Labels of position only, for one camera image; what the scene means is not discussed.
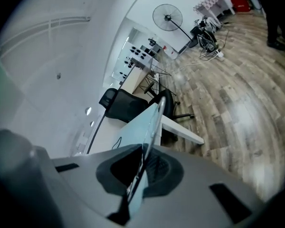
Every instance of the black office chair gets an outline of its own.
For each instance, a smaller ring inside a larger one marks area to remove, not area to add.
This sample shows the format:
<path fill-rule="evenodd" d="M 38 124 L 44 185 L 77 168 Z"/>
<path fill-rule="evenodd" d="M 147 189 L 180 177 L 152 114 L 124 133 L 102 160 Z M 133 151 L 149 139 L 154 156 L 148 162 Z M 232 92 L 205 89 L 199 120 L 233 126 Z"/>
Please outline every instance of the black office chair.
<path fill-rule="evenodd" d="M 152 87 L 154 85 L 154 82 L 151 82 L 148 87 L 145 89 L 144 93 L 146 94 L 149 92 L 153 99 L 149 102 L 149 105 L 152 105 L 153 103 L 159 103 L 161 98 L 164 96 L 166 97 L 166 106 L 163 111 L 163 115 L 174 120 L 182 117 L 189 116 L 190 118 L 194 118 L 194 114 L 180 114 L 180 115 L 174 115 L 174 110 L 176 105 L 179 105 L 179 101 L 173 101 L 171 91 L 169 89 L 165 89 L 161 91 L 158 95 L 152 90 Z"/>
<path fill-rule="evenodd" d="M 158 95 L 154 92 L 153 94 L 154 98 L 148 103 L 146 100 L 136 97 L 123 89 L 116 90 L 114 88 L 110 88 L 104 93 L 103 97 L 101 97 L 99 104 L 105 108 L 104 115 L 106 117 L 119 119 L 128 123 L 153 103 L 159 103 L 161 98 L 164 96 L 166 97 L 166 105 L 163 111 L 164 116 L 170 119 L 177 119 L 186 116 L 190 116 L 190 118 L 194 117 L 193 114 L 173 115 L 175 106 L 180 103 L 173 101 L 170 90 L 165 89 Z"/>
<path fill-rule="evenodd" d="M 128 123 L 149 107 L 146 100 L 136 97 L 123 89 L 108 89 L 99 104 L 105 108 L 104 115 Z"/>

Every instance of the desk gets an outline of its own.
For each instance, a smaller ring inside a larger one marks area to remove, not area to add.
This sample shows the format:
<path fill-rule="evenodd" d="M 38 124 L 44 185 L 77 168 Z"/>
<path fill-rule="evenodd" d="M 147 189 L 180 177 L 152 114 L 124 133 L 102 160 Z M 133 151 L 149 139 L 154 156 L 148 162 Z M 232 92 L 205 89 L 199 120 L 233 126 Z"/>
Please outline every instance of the desk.
<path fill-rule="evenodd" d="M 209 14 L 217 21 L 219 22 L 218 18 L 215 16 L 215 14 L 213 13 L 213 11 L 211 10 L 211 7 L 216 4 L 218 1 L 220 0 L 203 0 L 201 1 L 198 5 L 193 7 L 193 10 L 195 12 L 197 12 L 198 14 L 200 14 L 201 16 L 204 16 L 205 14 L 200 12 L 200 9 L 205 8 L 206 11 L 209 12 Z M 229 8 L 229 10 L 231 11 L 231 13 L 233 15 L 235 15 L 235 12 L 232 8 L 232 4 L 230 0 L 223 0 L 225 2 L 225 4 L 227 5 L 227 7 Z"/>
<path fill-rule="evenodd" d="M 89 154 L 111 150 L 120 137 L 122 139 L 119 147 L 143 142 L 150 143 L 151 132 L 149 131 L 147 133 L 147 129 L 149 128 L 152 130 L 154 128 L 152 117 L 156 108 L 157 104 L 154 103 L 129 123 L 105 117 L 104 121 L 101 123 L 100 130 L 96 134 Z M 204 140 L 195 133 L 189 131 L 168 117 L 162 116 L 161 124 L 155 137 L 156 145 L 161 144 L 162 129 L 194 143 L 204 143 Z"/>

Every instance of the red container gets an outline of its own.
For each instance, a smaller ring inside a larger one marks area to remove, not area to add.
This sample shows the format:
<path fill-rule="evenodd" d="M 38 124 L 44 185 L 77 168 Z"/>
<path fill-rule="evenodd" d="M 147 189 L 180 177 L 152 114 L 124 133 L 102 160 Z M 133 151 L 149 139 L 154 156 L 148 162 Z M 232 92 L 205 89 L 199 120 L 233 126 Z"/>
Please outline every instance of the red container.
<path fill-rule="evenodd" d="M 250 6 L 247 0 L 231 0 L 233 7 L 237 12 L 249 12 Z"/>

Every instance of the black slot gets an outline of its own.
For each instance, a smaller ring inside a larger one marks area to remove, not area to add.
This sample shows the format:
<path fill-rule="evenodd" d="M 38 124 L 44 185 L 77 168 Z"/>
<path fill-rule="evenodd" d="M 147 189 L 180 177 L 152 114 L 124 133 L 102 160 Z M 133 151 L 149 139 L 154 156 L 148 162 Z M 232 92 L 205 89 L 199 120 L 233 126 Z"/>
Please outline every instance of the black slot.
<path fill-rule="evenodd" d="M 74 168 L 79 167 L 79 165 L 75 164 L 75 163 L 71 163 L 71 164 L 67 164 L 67 165 L 60 165 L 60 166 L 56 166 L 56 170 L 58 172 L 63 172 L 63 171 L 68 171 Z"/>
<path fill-rule="evenodd" d="M 234 224 L 246 219 L 251 211 L 223 183 L 209 186 Z"/>

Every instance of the fan grille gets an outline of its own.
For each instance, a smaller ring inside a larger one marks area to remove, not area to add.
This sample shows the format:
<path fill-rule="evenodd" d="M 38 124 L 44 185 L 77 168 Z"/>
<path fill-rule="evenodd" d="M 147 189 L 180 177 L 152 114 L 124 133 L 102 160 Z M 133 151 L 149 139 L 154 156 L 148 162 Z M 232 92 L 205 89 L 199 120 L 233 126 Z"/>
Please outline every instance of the fan grille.
<path fill-rule="evenodd" d="M 171 4 L 162 4 L 155 8 L 153 12 L 153 21 L 159 28 L 165 31 L 173 31 L 178 29 L 178 26 L 181 26 L 182 14 L 177 7 Z"/>

